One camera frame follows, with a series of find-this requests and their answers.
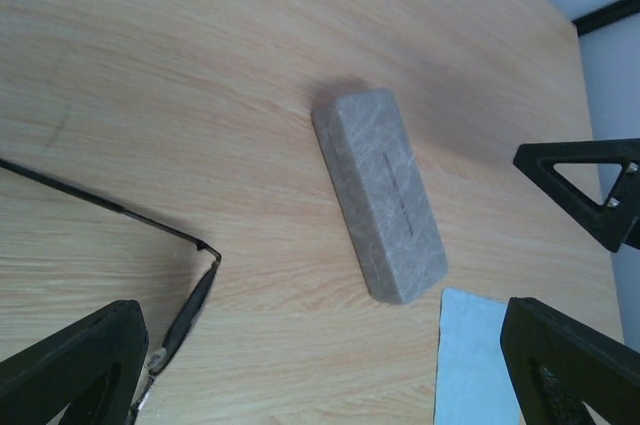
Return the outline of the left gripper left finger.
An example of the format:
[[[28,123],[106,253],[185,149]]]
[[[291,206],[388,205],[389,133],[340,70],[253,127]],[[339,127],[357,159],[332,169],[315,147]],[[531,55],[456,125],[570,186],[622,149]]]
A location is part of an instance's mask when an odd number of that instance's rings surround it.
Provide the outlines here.
[[[135,300],[85,316],[1,362],[1,422],[125,423],[148,344]]]

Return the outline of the grey glasses case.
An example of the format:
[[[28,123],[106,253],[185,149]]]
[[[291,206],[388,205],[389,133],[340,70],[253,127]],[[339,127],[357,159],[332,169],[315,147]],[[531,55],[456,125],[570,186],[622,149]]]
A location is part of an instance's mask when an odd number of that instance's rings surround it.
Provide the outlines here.
[[[341,96],[311,119],[370,295],[412,303],[448,260],[393,93]]]

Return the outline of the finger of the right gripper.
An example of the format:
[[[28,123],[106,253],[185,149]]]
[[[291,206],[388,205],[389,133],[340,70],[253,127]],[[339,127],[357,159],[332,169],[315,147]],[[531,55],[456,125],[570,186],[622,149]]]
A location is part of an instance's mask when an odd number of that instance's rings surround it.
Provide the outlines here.
[[[606,250],[639,247],[637,138],[525,143],[513,164]]]

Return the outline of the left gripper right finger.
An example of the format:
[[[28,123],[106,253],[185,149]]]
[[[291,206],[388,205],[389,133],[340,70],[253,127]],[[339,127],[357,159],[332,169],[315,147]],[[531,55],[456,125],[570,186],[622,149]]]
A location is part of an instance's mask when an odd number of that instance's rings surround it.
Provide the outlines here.
[[[639,353],[527,297],[507,304],[500,346],[527,424],[639,422]]]

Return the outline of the light blue cleaning cloth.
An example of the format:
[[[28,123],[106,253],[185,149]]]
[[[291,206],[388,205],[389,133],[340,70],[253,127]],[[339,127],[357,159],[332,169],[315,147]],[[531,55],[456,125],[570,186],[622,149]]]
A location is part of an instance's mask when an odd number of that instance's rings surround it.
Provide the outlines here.
[[[520,409],[500,347],[506,305],[447,288],[441,297],[436,424],[518,424]]]

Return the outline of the black round sunglasses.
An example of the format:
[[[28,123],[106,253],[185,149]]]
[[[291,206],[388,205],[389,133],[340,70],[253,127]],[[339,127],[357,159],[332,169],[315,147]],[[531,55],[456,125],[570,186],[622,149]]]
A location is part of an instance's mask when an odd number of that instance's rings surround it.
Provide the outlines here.
[[[84,190],[74,184],[67,183],[56,177],[43,174],[39,171],[32,170],[23,165],[1,159],[1,168],[20,175],[26,179],[35,181],[59,192],[66,193],[78,199],[92,203],[96,206],[110,210],[114,213],[126,216],[132,220],[139,221],[172,236],[185,240],[195,246],[198,252],[204,251],[213,257],[213,261],[209,269],[202,275],[192,292],[181,306],[179,312],[172,320],[168,330],[166,331],[161,346],[151,354],[148,360],[147,378],[141,395],[131,403],[125,424],[135,424],[140,411],[143,409],[148,400],[151,387],[157,381],[158,377],[166,369],[166,367],[174,359],[180,350],[184,341],[187,339],[195,324],[197,323],[217,274],[222,263],[222,255],[219,251],[209,245],[206,241],[193,236],[178,228],[167,225],[154,218],[148,217],[142,213],[138,213],[129,207],[117,203],[105,196],[98,195],[88,190]]]

